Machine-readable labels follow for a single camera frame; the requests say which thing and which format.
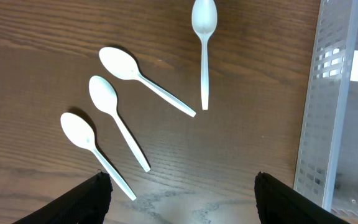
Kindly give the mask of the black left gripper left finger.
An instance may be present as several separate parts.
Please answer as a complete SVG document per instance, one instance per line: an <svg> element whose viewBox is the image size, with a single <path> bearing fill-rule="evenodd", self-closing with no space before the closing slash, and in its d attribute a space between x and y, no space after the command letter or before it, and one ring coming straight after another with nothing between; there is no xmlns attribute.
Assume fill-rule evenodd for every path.
<svg viewBox="0 0 358 224"><path fill-rule="evenodd" d="M113 191L110 175L99 172L14 224L102 223Z"/></svg>

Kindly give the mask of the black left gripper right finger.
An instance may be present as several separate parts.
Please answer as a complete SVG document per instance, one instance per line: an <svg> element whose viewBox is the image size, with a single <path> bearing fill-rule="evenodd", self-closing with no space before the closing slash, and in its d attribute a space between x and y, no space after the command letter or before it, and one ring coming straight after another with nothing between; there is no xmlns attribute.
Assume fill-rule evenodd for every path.
<svg viewBox="0 0 358 224"><path fill-rule="evenodd" d="M347 224L268 173L256 175L254 192L261 224Z"/></svg>

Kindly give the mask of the translucent plastic spoon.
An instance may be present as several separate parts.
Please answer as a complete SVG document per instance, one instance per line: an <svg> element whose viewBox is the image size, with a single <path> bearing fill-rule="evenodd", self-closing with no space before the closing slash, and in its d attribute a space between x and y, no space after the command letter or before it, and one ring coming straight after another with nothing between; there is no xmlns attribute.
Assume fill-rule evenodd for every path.
<svg viewBox="0 0 358 224"><path fill-rule="evenodd" d="M191 13L191 24L201 42L201 105L209 106L208 40L218 23L217 7L213 0L196 0Z"/></svg>

